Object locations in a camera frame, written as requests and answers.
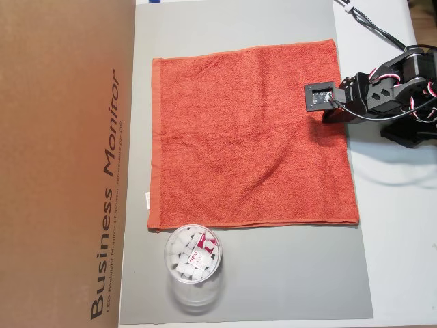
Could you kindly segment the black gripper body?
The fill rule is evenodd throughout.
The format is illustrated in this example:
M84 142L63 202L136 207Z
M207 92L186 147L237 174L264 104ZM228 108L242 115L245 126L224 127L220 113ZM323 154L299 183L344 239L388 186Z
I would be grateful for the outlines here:
M356 116L367 114L367 92L369 89L368 74L359 72L353 77L347 77L336 89L336 101L347 109L342 110L340 122L360 122Z

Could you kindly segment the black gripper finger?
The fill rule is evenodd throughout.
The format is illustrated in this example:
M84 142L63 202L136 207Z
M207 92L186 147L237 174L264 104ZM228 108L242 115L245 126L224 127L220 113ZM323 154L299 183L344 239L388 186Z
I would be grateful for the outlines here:
M347 122L347 113L343 109L328 109L322 114L323 123L345 123Z

